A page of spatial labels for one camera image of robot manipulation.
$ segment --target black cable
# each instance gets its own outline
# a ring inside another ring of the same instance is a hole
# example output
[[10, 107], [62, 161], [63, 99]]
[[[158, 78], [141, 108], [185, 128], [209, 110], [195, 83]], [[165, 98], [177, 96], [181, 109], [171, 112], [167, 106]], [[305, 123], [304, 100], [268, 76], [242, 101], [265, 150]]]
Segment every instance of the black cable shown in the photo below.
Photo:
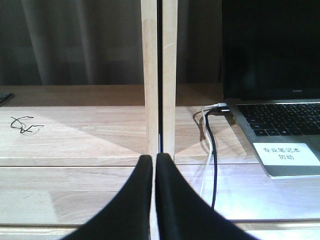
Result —
[[164, 149], [164, 120], [163, 120], [163, 0], [157, 0], [157, 56], [158, 56], [158, 136], [159, 136], [159, 153]]
[[216, 147], [215, 138], [214, 138], [214, 135], [211, 131], [211, 128], [209, 126], [209, 121], [208, 121], [208, 115], [213, 112], [219, 112], [219, 110], [217, 108], [213, 108], [205, 114], [205, 127], [206, 127], [207, 131], [209, 132], [211, 142], [212, 142], [214, 173], [213, 173], [213, 195], [212, 195], [211, 208], [215, 209], [216, 196], [217, 196], [218, 158], [217, 158], [217, 147]]

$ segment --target laptop screen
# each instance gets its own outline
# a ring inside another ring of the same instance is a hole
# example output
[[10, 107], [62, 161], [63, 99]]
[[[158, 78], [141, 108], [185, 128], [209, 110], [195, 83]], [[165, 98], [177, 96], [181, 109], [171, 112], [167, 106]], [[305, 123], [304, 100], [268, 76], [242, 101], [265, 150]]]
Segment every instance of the laptop screen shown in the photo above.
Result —
[[320, 0], [222, 0], [224, 98], [320, 98]]

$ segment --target charging cable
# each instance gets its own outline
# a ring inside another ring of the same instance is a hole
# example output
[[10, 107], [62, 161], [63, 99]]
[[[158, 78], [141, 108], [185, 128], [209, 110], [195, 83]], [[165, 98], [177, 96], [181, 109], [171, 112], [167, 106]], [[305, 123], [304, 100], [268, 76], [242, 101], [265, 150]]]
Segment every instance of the charging cable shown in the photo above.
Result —
[[227, 104], [224, 102], [216, 103], [213, 105], [203, 106], [201, 108], [204, 135], [205, 135], [205, 139], [209, 145], [209, 153], [208, 153], [208, 158], [207, 158], [205, 169], [204, 169], [203, 178], [201, 181], [200, 196], [202, 196], [202, 194], [203, 194], [205, 178], [206, 178], [207, 171], [208, 171], [208, 168], [210, 165], [210, 161], [213, 157], [214, 175], [213, 175], [213, 195], [212, 195], [212, 203], [211, 203], [211, 208], [213, 208], [213, 209], [215, 208], [216, 195], [217, 195], [218, 158], [217, 158], [216, 141], [215, 141], [214, 135], [210, 129], [208, 115], [212, 112], [228, 112], [228, 111], [229, 111], [229, 108], [227, 107]]

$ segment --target white label sticker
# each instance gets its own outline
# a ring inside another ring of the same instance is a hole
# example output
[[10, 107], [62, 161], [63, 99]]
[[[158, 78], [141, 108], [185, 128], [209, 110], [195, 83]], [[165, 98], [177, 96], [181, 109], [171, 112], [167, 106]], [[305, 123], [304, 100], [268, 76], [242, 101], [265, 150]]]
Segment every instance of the white label sticker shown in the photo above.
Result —
[[305, 143], [253, 143], [264, 165], [320, 166]]

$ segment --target white cable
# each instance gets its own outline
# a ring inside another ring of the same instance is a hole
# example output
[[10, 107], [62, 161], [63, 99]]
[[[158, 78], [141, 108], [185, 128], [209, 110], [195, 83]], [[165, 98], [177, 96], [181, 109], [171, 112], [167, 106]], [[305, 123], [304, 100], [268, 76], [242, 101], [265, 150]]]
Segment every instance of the white cable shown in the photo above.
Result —
[[208, 130], [207, 130], [207, 127], [206, 127], [207, 121], [206, 121], [205, 111], [208, 111], [208, 110], [211, 110], [211, 109], [217, 109], [217, 108], [221, 108], [221, 107], [226, 107], [226, 106], [227, 106], [227, 104], [223, 102], [223, 103], [216, 103], [216, 104], [213, 104], [213, 105], [203, 106], [201, 108], [204, 135], [205, 135], [205, 139], [206, 139], [207, 143], [209, 144], [209, 154], [208, 154], [208, 158], [207, 158], [207, 161], [206, 161], [206, 165], [205, 165], [205, 169], [204, 169], [204, 173], [203, 173], [203, 178], [202, 178], [202, 181], [201, 181], [201, 187], [200, 187], [200, 196], [201, 197], [202, 197], [202, 193], [203, 193], [203, 190], [204, 190], [205, 178], [206, 178], [206, 175], [207, 175], [207, 171], [208, 171], [208, 168], [209, 168], [209, 164], [210, 164], [210, 161], [211, 161], [211, 158], [212, 158], [212, 151], [213, 151], [212, 141], [211, 141], [211, 138], [209, 136], [209, 133], [208, 133]]

